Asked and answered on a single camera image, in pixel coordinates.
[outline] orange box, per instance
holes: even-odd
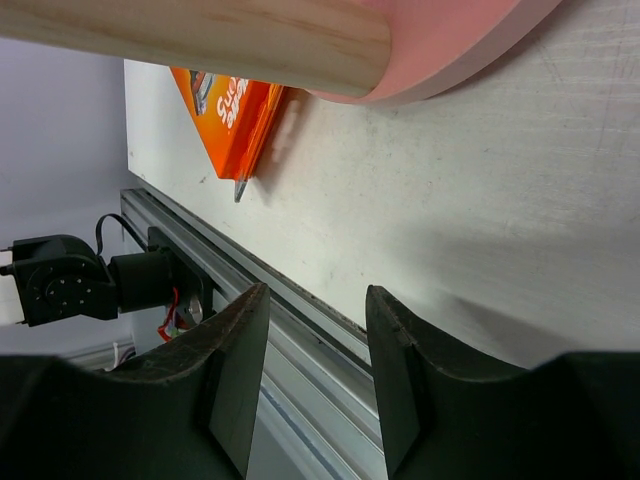
[[[218,178],[236,181],[236,201],[255,167],[284,87],[171,68]]]

